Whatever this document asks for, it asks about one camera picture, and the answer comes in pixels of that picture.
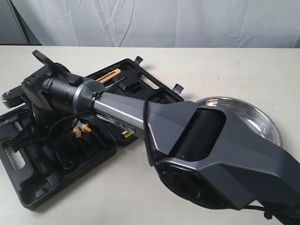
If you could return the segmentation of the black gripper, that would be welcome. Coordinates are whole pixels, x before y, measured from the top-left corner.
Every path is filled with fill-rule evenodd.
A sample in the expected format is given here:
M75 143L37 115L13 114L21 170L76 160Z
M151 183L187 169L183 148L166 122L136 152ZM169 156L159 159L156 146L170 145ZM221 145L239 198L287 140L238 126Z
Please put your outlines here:
M61 136L70 133L68 113L59 110L44 111L33 105L30 116L31 126L26 126L10 141L14 153L32 144L51 145Z

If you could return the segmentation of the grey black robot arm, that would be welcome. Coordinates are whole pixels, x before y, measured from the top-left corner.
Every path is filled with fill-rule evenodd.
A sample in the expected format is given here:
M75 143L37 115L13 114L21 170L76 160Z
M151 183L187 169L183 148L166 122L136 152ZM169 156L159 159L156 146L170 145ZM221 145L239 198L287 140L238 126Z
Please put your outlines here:
M73 74L32 75L21 88L39 111L97 116L142 138L161 181L194 204L241 210L258 201L275 213L299 213L299 162L223 106L153 103Z

